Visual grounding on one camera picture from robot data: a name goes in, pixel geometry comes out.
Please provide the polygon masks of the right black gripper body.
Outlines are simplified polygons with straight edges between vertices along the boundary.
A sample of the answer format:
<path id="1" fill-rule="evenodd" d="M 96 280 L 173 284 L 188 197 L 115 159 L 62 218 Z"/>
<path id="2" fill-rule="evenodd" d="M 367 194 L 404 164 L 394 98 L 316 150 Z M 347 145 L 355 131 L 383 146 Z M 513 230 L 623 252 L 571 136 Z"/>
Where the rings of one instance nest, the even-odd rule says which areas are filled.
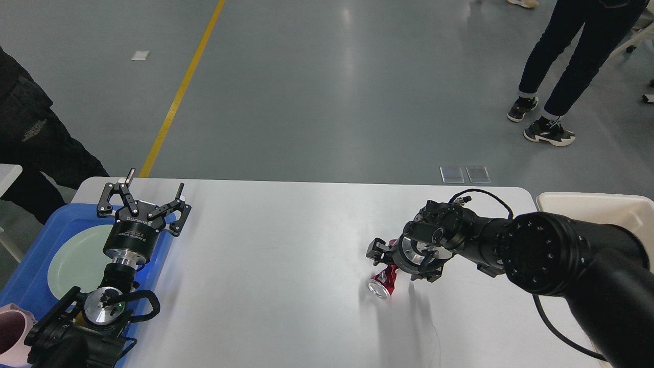
<path id="1" fill-rule="evenodd" d="M 400 270 L 413 275 L 418 273 L 419 265 L 426 265 L 430 261 L 444 261 L 445 249 L 400 236 L 392 250 L 392 258 Z"/>

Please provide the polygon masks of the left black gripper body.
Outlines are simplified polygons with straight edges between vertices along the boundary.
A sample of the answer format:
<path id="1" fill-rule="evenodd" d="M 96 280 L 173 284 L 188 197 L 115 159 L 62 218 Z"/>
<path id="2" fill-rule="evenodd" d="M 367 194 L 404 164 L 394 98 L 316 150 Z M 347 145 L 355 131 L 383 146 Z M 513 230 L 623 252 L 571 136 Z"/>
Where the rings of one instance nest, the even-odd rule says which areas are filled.
<path id="1" fill-rule="evenodd" d="M 158 208 L 154 203 L 138 201 L 134 214 L 124 206 L 116 211 L 115 222 L 103 247 L 113 263 L 126 266 L 145 265 L 150 261 L 157 240 L 166 225 L 164 215 L 149 217 Z"/>

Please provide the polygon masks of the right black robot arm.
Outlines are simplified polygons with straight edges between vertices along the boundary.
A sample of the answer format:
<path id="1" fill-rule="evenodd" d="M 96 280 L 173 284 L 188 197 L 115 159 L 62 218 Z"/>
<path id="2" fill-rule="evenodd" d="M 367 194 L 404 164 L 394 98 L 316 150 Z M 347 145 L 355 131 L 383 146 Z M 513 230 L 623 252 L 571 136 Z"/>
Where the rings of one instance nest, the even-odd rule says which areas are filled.
<path id="1" fill-rule="evenodd" d="M 434 282 L 446 261 L 459 255 L 530 293 L 549 331 L 573 349 L 614 367 L 652 363 L 652 256 L 640 238 L 616 224 L 548 212 L 481 217 L 465 207 L 472 191 L 449 202 L 428 200 L 397 239 L 373 239 L 366 256 L 385 269 L 369 279 L 369 291 L 390 297 L 398 270 Z M 564 298 L 598 352 L 557 330 L 541 295 Z"/>

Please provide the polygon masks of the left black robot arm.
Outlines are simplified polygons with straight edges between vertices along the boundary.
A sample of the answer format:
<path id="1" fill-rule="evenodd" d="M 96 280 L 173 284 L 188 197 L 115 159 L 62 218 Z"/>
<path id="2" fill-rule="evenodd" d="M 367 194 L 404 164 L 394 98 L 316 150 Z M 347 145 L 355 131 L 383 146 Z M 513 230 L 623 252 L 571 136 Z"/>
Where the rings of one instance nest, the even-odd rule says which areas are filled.
<path id="1" fill-rule="evenodd" d="M 113 367 L 137 344 L 129 326 L 156 317 L 160 302 L 137 274 L 156 261 L 163 233 L 179 236 L 191 212 L 178 186 L 162 205 L 136 200 L 130 192 L 135 170 L 123 181 L 108 182 L 96 213 L 113 220 L 102 252 L 108 257 L 98 288 L 74 286 L 27 333 L 27 362 L 33 367 Z"/>

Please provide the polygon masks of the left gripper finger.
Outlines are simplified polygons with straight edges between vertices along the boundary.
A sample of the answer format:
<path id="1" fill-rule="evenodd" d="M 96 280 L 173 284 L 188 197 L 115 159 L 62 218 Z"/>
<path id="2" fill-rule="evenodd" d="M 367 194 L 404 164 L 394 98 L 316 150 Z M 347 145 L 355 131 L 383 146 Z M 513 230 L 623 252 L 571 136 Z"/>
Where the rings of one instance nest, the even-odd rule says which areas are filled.
<path id="1" fill-rule="evenodd" d="M 138 203 L 129 191 L 134 174 L 135 169 L 131 169 L 123 181 L 117 181 L 115 183 L 107 182 L 105 184 L 96 209 L 98 218 L 112 217 L 115 220 L 135 220 L 138 218 Z M 114 210 L 110 204 L 110 200 L 116 195 L 122 201 L 122 207 L 119 210 Z"/>
<path id="2" fill-rule="evenodd" d="M 150 227 L 158 232 L 168 232 L 175 237 L 181 235 L 191 212 L 191 205 L 186 203 L 186 199 L 182 195 L 183 189 L 184 182 L 181 182 L 178 186 L 177 194 L 171 202 L 156 206 L 152 211 L 147 213 L 147 221 L 150 223 Z M 167 222 L 166 217 L 176 212 L 178 212 L 177 219 L 170 223 Z"/>

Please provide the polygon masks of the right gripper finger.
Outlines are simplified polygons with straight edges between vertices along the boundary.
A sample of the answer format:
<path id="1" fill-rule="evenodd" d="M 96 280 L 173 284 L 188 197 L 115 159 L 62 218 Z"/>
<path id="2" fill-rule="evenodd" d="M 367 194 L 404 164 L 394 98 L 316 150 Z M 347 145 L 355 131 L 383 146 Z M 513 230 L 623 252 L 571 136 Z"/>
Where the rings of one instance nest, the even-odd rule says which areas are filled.
<path id="1" fill-rule="evenodd" d="M 446 261 L 430 261 L 426 265 L 419 265 L 418 273 L 411 275 L 410 280 L 427 280 L 432 283 L 438 280 L 443 273 L 443 267 Z"/>
<path id="2" fill-rule="evenodd" d="M 366 251 L 366 257 L 373 261 L 373 266 L 380 263 L 384 265 L 394 265 L 395 261 L 392 258 L 392 250 L 394 249 L 396 239 L 390 240 L 388 243 L 381 238 L 374 238 Z"/>

